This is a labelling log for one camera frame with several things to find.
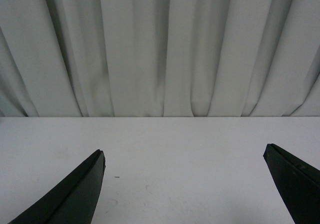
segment white curtain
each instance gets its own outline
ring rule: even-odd
[[[320,0],[0,0],[0,116],[320,116]]]

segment white surface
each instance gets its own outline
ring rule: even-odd
[[[93,224],[293,223],[263,153],[276,143],[319,169],[319,129],[319,117],[0,118],[0,223],[98,148]]]

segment black object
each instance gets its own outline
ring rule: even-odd
[[[95,151],[9,224],[90,224],[105,172],[104,157]]]
[[[320,171],[275,144],[264,159],[295,224],[320,223]]]

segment black plastic part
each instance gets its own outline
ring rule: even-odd
[[[104,157],[95,151],[9,224],[90,224],[102,187]]]
[[[320,171],[275,144],[264,159],[295,224],[320,223]]]

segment curtain fold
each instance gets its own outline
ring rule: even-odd
[[[0,116],[320,116],[320,0],[0,0]]]

